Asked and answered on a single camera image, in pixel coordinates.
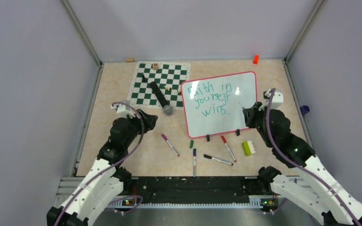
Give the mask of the pink framed whiteboard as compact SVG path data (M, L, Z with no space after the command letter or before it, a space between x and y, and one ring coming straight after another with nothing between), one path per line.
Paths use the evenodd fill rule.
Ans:
M242 110L258 100L253 71L189 80L181 95L190 138L246 130Z

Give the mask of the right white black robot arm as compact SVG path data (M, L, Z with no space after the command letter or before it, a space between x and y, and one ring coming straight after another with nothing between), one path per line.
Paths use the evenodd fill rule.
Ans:
M257 181L261 193L275 192L284 196L323 226L362 226L362 203L326 170L309 144L291 132L291 122L282 111L256 102L242 112L246 126L257 129L273 155L295 170L314 191L311 193L287 181L274 167L263 167Z

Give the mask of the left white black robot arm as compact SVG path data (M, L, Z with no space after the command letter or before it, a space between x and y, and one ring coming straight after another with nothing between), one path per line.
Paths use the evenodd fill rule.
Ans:
M91 226L116 196L128 194L132 175L121 163L130 155L134 139L153 130L157 120L158 116L141 109L115 119L89 173L58 208L50 208L47 225Z

